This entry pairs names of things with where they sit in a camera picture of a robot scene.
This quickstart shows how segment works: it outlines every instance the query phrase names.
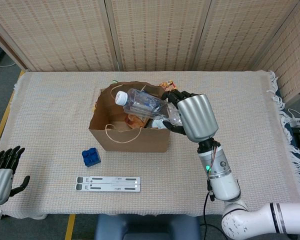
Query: clear plastic bottle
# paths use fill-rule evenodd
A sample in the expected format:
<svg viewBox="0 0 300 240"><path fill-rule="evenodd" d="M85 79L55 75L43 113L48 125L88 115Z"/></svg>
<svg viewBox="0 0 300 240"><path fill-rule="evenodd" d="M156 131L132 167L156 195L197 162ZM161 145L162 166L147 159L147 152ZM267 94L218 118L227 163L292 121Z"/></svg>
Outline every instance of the clear plastic bottle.
<svg viewBox="0 0 300 240"><path fill-rule="evenodd" d="M123 106L127 114L150 119L164 119L176 126L182 126L177 108L146 92L131 88L128 92L118 91L115 103Z"/></svg>

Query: cable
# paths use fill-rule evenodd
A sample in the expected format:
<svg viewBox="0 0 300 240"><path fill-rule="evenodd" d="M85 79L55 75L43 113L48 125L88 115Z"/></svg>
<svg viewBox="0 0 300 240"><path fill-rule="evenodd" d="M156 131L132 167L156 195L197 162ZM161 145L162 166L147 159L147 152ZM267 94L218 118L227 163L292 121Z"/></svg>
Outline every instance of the cable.
<svg viewBox="0 0 300 240"><path fill-rule="evenodd" d="M225 239L228 240L227 235L225 235L225 233L224 233L220 228L218 228L218 227L215 226L215 225L212 225L212 224L207 223L207 220L206 220L206 206L207 206L208 196L209 196L209 193L207 193L207 195L205 196L204 205L203 205L203 220L204 220L204 223L200 224L200 226L205 225L204 238L203 238L203 240L206 240L206 236L207 236L207 226L210 226L210 227L213 227L213 228L217 229L220 233L222 233L222 235L225 237Z"/></svg>
<svg viewBox="0 0 300 240"><path fill-rule="evenodd" d="M13 63L13 64L11 64L11 65L0 66L0 68L11 67L11 66L13 66L13 65L16 65L16 63Z"/></svg>
<svg viewBox="0 0 300 240"><path fill-rule="evenodd" d="M296 110L294 110L294 109L292 109L292 108L288 108L288 112L291 114L291 116L292 116L293 118L294 118L295 116L292 114L291 111L294 111L294 112L296 112L297 114L300 115L300 112L298 112L298 111L296 111Z"/></svg>

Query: blue lego brick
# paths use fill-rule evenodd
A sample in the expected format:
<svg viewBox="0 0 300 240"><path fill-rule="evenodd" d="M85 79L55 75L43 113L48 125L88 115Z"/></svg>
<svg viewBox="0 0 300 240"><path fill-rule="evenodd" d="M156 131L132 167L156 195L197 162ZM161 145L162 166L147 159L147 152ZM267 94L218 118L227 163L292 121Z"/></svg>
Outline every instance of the blue lego brick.
<svg viewBox="0 0 300 240"><path fill-rule="evenodd" d="M86 165L87 167L91 167L91 166L101 162L99 153L95 147L92 147L89 150L83 151L82 157L83 157L84 165Z"/></svg>

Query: brown paper bag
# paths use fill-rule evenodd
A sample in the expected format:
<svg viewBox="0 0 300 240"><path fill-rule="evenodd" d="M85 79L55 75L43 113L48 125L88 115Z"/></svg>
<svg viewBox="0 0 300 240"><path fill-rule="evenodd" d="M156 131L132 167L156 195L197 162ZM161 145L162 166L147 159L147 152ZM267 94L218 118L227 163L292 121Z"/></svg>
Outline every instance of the brown paper bag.
<svg viewBox="0 0 300 240"><path fill-rule="evenodd" d="M168 129L135 128L125 123L126 113L115 103L118 91L141 90L160 98L165 92L147 82L118 82L103 89L97 100L89 130L106 151L164 153L168 148Z"/></svg>

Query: tablecloth fringe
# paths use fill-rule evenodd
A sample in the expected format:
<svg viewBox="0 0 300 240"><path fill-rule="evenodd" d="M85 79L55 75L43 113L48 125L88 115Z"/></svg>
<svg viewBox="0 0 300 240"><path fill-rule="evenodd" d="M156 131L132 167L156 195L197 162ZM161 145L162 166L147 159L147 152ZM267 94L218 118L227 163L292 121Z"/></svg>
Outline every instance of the tablecloth fringe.
<svg viewBox="0 0 300 240"><path fill-rule="evenodd" d="M292 169L294 170L295 178L297 179L298 184L300 186L300 158L296 156L296 154L300 154L300 150L291 144L293 137L291 136L289 130L285 127L286 124L290 123L291 117L288 116L284 111L282 111L283 109L285 109L286 104L283 102L282 98L276 94L278 90L278 77L273 71L269 71L269 74L272 89L268 90L267 92L274 94L272 100L275 102L275 105L279 110L278 112L281 121L281 126L287 139L287 149L289 151L288 154L292 163Z"/></svg>

